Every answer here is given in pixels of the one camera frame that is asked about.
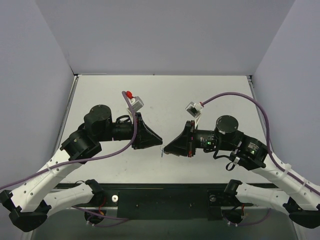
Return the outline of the blue key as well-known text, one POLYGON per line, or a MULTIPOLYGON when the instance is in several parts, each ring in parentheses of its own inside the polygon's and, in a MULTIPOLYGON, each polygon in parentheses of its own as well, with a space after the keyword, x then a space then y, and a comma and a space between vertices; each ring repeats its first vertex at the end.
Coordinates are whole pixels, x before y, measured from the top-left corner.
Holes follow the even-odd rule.
POLYGON ((164 148, 165 148, 165 146, 164 146, 164 145, 162 145, 162 146, 160 147, 160 151, 161 151, 161 158, 164 156, 164 148))

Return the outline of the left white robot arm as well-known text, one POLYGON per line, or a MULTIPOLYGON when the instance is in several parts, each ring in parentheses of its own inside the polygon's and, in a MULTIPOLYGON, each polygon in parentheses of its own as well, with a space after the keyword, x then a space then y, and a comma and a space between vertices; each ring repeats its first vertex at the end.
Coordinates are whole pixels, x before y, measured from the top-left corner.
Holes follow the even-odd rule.
POLYGON ((143 121, 122 115, 112 120, 111 109, 96 105, 84 116, 78 130, 61 144, 60 149, 40 169, 40 175, 23 182, 14 190, 0 193, 1 204, 9 211, 14 226, 30 232, 42 225, 49 216, 79 204, 101 207, 107 200, 106 192, 94 179, 59 192, 51 193, 61 180, 102 151, 101 142, 131 140, 135 149, 160 146, 162 138, 143 121))

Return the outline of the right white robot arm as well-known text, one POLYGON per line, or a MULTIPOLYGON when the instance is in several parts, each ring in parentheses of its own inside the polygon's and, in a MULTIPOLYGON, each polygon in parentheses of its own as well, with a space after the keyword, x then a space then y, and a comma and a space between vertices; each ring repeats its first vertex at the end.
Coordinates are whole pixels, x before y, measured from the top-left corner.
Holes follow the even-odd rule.
POLYGON ((240 180, 231 179, 222 194, 230 204, 252 204, 270 208, 287 215, 294 223, 315 229, 320 225, 320 188, 299 176, 290 164, 271 157, 267 146, 256 138, 238 130, 239 123, 233 116, 223 115, 215 123, 214 130, 200 130, 195 121, 187 121, 182 133, 164 147, 165 154, 193 157, 197 149, 213 153, 227 151, 230 161, 226 167, 244 169, 260 175, 277 186, 277 190, 255 187, 240 180))

